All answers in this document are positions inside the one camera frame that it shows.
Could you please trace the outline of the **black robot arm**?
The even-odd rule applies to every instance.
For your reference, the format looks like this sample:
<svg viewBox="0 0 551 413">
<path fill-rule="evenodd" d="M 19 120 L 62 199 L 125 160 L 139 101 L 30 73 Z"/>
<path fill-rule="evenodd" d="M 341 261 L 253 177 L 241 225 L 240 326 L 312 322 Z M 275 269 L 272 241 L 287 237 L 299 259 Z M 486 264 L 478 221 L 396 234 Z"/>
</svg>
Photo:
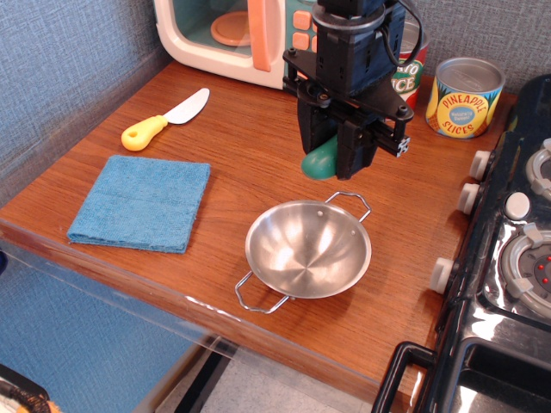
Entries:
<svg viewBox="0 0 551 413">
<path fill-rule="evenodd" d="M 303 173 L 349 180 L 377 150 L 400 157 L 414 111 L 393 88 L 409 1 L 317 1 L 316 51 L 283 54 L 284 89 L 297 99 Z"/>
</svg>

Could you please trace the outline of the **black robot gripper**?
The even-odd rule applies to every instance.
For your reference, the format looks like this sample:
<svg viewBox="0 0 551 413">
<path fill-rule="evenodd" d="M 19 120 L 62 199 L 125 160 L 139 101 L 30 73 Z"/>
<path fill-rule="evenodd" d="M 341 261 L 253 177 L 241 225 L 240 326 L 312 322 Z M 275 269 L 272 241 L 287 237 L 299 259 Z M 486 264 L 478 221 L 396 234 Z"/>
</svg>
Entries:
<svg viewBox="0 0 551 413">
<path fill-rule="evenodd" d="M 408 149 L 412 108 L 393 89 L 412 8 L 315 8 L 315 52 L 283 54 L 283 88 L 297 99 L 306 154 L 337 135 L 337 178 L 349 180 L 381 148 L 396 157 Z"/>
</svg>

